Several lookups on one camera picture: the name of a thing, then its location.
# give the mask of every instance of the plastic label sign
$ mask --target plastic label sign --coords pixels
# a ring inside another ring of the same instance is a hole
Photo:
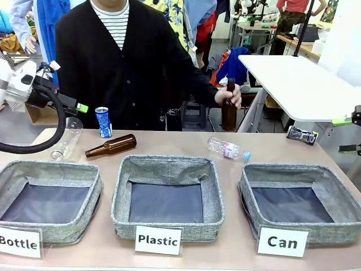
[[[182,230],[137,226],[135,250],[179,255]]]

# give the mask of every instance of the can label sign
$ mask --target can label sign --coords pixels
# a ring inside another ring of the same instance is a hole
[[[308,231],[263,227],[259,235],[258,253],[303,257],[308,236]]]

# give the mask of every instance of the bottle cap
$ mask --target bottle cap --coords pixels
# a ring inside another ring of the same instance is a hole
[[[243,159],[244,159],[245,161],[249,161],[250,156],[251,156],[250,152],[245,152],[245,153],[243,154]]]

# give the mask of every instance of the blue can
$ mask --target blue can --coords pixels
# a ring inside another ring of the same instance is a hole
[[[113,128],[109,118],[109,109],[107,107],[98,107],[95,109],[95,115],[99,122],[99,133],[103,138],[109,138],[113,135]]]

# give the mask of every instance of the brown glass bottle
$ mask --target brown glass bottle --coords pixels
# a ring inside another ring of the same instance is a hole
[[[235,90],[235,80],[228,79],[227,91],[233,93]],[[237,108],[231,99],[225,99],[222,104],[222,129],[225,131],[236,130]]]
[[[98,155],[113,155],[118,154],[122,151],[127,151],[131,148],[135,148],[137,145],[137,140],[133,134],[127,134],[123,137],[118,137],[112,140],[107,141],[101,146],[93,148],[85,152],[87,158],[98,156]]]

